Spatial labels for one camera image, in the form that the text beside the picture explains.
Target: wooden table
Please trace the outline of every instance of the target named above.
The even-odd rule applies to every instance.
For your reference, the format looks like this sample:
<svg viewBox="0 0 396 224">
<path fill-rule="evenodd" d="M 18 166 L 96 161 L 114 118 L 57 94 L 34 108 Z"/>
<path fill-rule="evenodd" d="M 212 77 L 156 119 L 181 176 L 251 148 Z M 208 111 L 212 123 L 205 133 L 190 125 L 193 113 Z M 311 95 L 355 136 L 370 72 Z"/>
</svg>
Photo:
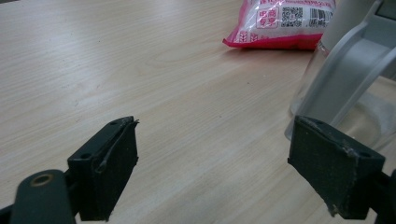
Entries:
<svg viewBox="0 0 396 224">
<path fill-rule="evenodd" d="M 0 5 L 0 206 L 134 115 L 140 160 L 110 223 L 374 223 L 331 217 L 287 164 L 289 102 L 312 52 L 226 47 L 240 5 Z M 382 153 L 389 173 L 396 153 Z"/>
</svg>

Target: snack bag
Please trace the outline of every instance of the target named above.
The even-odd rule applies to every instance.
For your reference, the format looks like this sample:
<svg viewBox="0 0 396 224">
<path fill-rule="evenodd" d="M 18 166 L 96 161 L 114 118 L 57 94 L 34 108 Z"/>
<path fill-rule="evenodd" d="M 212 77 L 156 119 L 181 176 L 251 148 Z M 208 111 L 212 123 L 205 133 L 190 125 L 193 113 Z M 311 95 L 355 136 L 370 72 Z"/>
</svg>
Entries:
<svg viewBox="0 0 396 224">
<path fill-rule="evenodd" d="M 239 22 L 223 43 L 234 48 L 315 49 L 334 0 L 244 0 Z"/>
</svg>

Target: screw hole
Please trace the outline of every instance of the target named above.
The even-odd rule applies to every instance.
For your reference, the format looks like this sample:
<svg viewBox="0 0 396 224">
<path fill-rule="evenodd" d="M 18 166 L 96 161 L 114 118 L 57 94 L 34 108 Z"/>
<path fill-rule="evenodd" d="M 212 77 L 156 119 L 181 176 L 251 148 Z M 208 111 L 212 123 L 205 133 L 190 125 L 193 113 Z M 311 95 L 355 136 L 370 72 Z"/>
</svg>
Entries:
<svg viewBox="0 0 396 224">
<path fill-rule="evenodd" d="M 80 156 L 82 159 L 88 159 L 91 156 L 91 153 L 84 153 Z"/>
<path fill-rule="evenodd" d="M 359 155 L 361 155 L 361 156 L 363 156 L 363 157 L 367 157 L 367 158 L 370 158 L 370 157 L 371 157 L 371 155 L 368 154 L 367 152 L 360 152 Z"/>
<path fill-rule="evenodd" d="M 48 184 L 53 178 L 53 175 L 51 174 L 44 174 L 44 175 L 40 175 L 37 176 L 36 178 L 34 178 L 32 180 L 32 182 L 30 183 L 30 185 L 32 187 L 40 187 L 40 186 L 44 186 L 46 184 Z"/>
</svg>

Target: barcode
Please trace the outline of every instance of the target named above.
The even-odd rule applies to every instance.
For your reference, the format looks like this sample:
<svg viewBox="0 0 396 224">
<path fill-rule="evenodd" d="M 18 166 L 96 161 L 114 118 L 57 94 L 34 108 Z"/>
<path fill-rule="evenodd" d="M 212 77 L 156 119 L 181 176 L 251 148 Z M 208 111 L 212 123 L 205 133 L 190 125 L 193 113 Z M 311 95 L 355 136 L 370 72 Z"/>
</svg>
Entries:
<svg viewBox="0 0 396 224">
<path fill-rule="evenodd" d="M 332 12 L 311 8 L 309 27 L 326 27 L 332 18 Z"/>
</svg>

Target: table surface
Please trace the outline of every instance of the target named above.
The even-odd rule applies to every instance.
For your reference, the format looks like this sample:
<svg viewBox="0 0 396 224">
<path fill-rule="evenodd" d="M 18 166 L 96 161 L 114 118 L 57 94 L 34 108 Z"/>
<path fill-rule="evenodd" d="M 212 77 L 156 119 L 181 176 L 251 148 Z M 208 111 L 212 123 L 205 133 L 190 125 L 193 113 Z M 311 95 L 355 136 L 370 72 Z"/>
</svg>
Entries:
<svg viewBox="0 0 396 224">
<path fill-rule="evenodd" d="M 110 223 L 374 223 L 331 217 L 287 164 L 289 102 L 312 52 L 226 47 L 240 5 L 0 5 L 0 206 L 133 115 L 140 160 Z M 389 173 L 396 153 L 381 153 Z"/>
</svg>

